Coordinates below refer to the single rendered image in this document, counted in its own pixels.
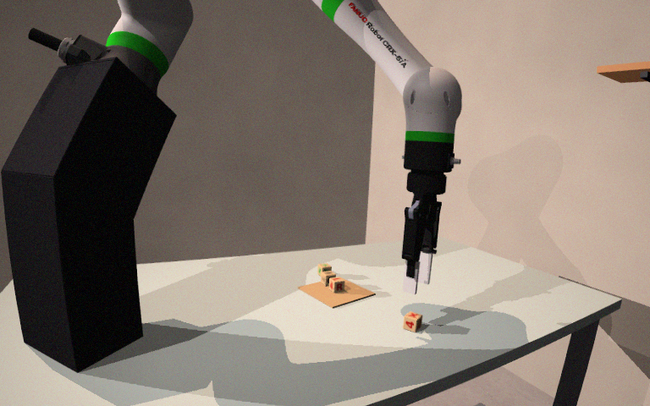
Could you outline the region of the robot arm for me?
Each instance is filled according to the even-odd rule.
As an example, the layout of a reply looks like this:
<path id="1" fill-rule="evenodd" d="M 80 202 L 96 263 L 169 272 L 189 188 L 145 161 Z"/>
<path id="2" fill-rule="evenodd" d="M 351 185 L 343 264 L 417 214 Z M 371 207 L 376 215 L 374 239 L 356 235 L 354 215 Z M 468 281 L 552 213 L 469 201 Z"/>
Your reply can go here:
<path id="1" fill-rule="evenodd" d="M 457 79 L 433 67 L 378 0 L 312 1 L 377 63 L 403 96 L 404 169 L 426 175 L 450 173 L 461 162 L 454 158 L 455 125 L 462 108 Z M 158 83 L 192 25 L 190 0 L 118 0 L 118 4 L 122 15 L 106 46 L 82 35 L 59 40 L 35 28 L 28 37 L 57 51 L 67 65 L 117 57 L 157 96 Z"/>

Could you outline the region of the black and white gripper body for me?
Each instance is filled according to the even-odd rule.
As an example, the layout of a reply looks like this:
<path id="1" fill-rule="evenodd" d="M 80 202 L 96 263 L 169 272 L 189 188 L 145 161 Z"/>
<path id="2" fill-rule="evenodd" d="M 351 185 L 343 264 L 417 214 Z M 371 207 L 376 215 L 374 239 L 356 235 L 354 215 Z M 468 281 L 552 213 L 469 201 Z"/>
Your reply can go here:
<path id="1" fill-rule="evenodd" d="M 426 175 L 407 173 L 406 189 L 414 194 L 412 205 L 419 200 L 420 221 L 425 221 L 427 204 L 437 203 L 437 195 L 442 195 L 446 190 L 446 175 Z M 435 195 L 431 195 L 435 194 Z"/>

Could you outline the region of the tan square mat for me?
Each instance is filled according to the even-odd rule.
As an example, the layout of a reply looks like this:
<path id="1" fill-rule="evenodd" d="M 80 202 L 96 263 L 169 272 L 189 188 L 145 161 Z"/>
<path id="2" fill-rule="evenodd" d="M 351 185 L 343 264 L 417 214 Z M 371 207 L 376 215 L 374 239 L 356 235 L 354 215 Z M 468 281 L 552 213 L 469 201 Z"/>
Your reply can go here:
<path id="1" fill-rule="evenodd" d="M 321 282 L 300 286 L 298 289 L 305 292 L 306 294 L 309 294 L 313 298 L 321 301 L 331 308 L 346 305 L 357 300 L 376 295 L 374 292 L 369 291 L 347 280 L 345 280 L 344 292 L 339 293 L 332 292 L 329 289 L 329 286 L 325 286 Z"/>

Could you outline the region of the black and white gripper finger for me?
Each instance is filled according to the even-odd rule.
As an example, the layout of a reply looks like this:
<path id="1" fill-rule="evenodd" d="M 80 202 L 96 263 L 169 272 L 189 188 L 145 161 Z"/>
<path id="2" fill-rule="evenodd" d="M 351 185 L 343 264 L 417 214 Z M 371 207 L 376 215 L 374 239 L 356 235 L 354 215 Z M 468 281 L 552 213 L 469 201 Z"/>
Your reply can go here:
<path id="1" fill-rule="evenodd" d="M 405 274 L 403 292 L 416 294 L 420 269 L 420 254 L 425 233 L 428 226 L 432 204 L 427 204 L 425 221 L 420 222 L 419 200 L 411 207 L 405 208 L 405 230 L 403 239 L 402 259 L 405 259 Z"/>
<path id="2" fill-rule="evenodd" d="M 431 268 L 432 268 L 432 254 L 436 254 L 437 241 L 438 241 L 438 224 L 442 202 L 433 202 L 432 218 L 429 225 L 425 228 L 424 238 L 421 247 L 420 256 L 420 270 L 419 270 L 419 283 L 430 283 Z"/>

